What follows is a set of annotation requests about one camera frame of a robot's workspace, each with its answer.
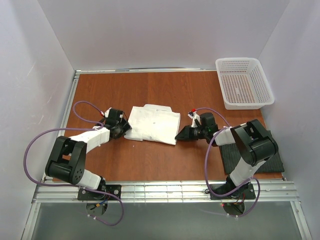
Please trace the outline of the white long sleeve shirt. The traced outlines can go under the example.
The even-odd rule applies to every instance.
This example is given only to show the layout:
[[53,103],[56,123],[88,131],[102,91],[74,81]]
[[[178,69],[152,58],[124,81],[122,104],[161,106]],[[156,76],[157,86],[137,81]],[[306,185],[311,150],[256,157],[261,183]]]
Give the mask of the white long sleeve shirt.
[[176,145],[180,128],[181,114],[171,107],[155,104],[133,106],[128,118],[131,126],[125,134],[127,140],[152,141]]

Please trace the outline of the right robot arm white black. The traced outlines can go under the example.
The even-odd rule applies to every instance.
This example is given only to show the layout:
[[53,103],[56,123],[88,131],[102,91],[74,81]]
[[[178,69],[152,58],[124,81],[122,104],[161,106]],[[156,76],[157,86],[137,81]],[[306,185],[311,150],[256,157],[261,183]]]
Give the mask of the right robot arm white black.
[[218,128],[211,112],[197,114],[191,111],[188,116],[191,125],[186,125],[176,136],[177,141],[206,140],[210,147],[235,144],[240,159],[234,170],[227,176],[223,185],[213,188],[208,180],[208,156],[206,151],[204,175],[207,184],[206,194],[216,198],[241,197],[249,189],[256,171],[271,157],[277,154],[278,144],[272,134],[257,119],[231,127]]

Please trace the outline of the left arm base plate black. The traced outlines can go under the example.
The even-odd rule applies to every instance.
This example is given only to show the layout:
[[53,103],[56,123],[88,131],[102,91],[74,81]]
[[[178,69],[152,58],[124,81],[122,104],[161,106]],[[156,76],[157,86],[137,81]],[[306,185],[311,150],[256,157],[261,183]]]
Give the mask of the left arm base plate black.
[[116,201],[115,196],[120,199],[122,194],[122,185],[120,184],[106,184],[105,186],[99,187],[97,190],[80,188],[77,194],[77,200],[79,201],[96,201],[102,202]]

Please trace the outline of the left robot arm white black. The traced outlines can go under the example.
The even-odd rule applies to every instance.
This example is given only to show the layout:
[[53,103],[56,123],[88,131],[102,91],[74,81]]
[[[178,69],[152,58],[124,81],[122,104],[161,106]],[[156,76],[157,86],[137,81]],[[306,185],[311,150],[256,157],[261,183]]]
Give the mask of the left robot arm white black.
[[103,178],[85,169],[87,153],[123,137],[131,129],[122,110],[109,108],[92,130],[71,137],[59,136],[55,140],[45,174],[71,185],[98,190]]

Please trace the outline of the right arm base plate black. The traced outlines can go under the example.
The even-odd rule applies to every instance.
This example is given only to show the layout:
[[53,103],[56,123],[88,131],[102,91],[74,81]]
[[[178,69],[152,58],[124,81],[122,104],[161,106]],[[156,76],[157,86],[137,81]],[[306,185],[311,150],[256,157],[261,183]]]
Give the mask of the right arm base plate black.
[[214,192],[214,194],[212,194],[208,188],[204,191],[204,193],[209,194],[211,200],[227,200],[227,199],[238,199],[238,198],[240,198],[241,200],[256,199],[255,190],[251,183],[247,183],[233,192],[231,190],[231,186],[228,184],[223,184],[221,186],[211,184],[210,187],[211,187],[211,190]]

